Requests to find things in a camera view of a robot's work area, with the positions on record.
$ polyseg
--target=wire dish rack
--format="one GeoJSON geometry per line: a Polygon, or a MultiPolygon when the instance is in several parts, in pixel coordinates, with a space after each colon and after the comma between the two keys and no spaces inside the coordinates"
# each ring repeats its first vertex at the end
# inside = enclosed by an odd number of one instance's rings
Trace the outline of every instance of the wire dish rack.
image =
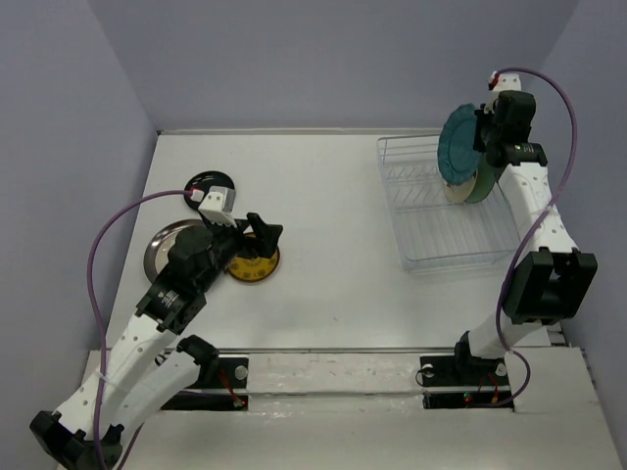
{"type": "Polygon", "coordinates": [[[436,270],[493,264],[520,243],[498,184],[477,204],[453,204],[438,170],[438,135],[383,137],[379,169],[403,268],[436,270]]]}

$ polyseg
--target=metal bowl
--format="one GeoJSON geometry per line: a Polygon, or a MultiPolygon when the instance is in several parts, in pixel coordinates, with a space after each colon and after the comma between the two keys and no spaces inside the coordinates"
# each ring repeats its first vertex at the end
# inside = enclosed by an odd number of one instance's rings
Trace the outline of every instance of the metal bowl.
{"type": "Polygon", "coordinates": [[[144,252],[144,272],[150,282],[155,282],[161,270],[168,264],[168,251],[182,229],[193,226],[204,227],[199,218],[187,218],[162,228],[150,241],[144,252]]]}

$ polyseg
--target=black bracket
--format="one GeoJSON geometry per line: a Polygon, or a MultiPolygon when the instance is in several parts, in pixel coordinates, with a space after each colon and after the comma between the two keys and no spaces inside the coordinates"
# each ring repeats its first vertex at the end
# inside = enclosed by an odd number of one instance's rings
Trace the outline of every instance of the black bracket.
{"type": "Polygon", "coordinates": [[[553,325],[572,318],[595,273],[597,259],[580,252],[530,252],[513,273],[503,310],[514,324],[541,320],[553,325]]]}

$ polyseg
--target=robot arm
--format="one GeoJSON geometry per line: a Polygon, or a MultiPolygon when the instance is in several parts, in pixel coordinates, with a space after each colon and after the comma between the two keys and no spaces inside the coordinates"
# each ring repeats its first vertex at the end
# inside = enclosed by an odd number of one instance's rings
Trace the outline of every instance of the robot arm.
{"type": "MultiPolygon", "coordinates": [[[[545,210],[552,194],[542,146],[528,142],[535,114],[533,95],[520,91],[517,74],[503,74],[491,85],[492,100],[477,110],[474,149],[499,178],[522,239],[545,210]]],[[[502,316],[506,342],[513,346],[544,325],[574,316],[597,271],[592,254],[582,254],[553,206],[532,234],[508,288],[502,316]]],[[[503,358],[496,313],[464,334],[459,361],[489,364],[503,358]]]]}
{"type": "Polygon", "coordinates": [[[30,430],[44,450],[70,470],[101,470],[94,444],[94,413],[101,379],[100,445],[108,468],[147,417],[174,394],[217,368],[217,350],[201,338],[181,340],[168,360],[142,379],[154,358],[205,306],[205,293],[236,256],[270,258],[282,232],[256,213],[246,220],[230,215],[234,192],[212,187],[198,208],[205,227],[189,227],[176,237],[169,262],[137,305],[136,313],[111,349],[107,376],[92,372],[54,412],[40,411],[30,430]],[[255,237],[244,231],[252,227],[255,237]]]}

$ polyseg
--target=white wall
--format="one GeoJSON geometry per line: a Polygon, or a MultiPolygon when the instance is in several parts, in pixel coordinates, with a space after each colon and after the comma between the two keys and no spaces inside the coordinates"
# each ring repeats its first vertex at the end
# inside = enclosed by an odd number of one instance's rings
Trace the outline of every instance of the white wall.
{"type": "MultiPolygon", "coordinates": [[[[95,324],[89,244],[138,197],[156,140],[86,0],[9,0],[0,14],[0,455],[53,468],[28,430],[79,383],[95,324]]],[[[109,310],[133,217],[97,263],[109,310]]]]}
{"type": "Polygon", "coordinates": [[[158,128],[434,126],[576,0],[90,0],[158,128]]]}
{"type": "MultiPolygon", "coordinates": [[[[559,204],[582,251],[599,272],[568,338],[588,353],[605,417],[627,468],[627,3],[582,0],[543,71],[570,95],[579,120],[577,163],[559,204]]],[[[544,145],[554,187],[570,145],[566,110],[554,92],[534,82],[538,100],[532,138],[544,145]]]]}

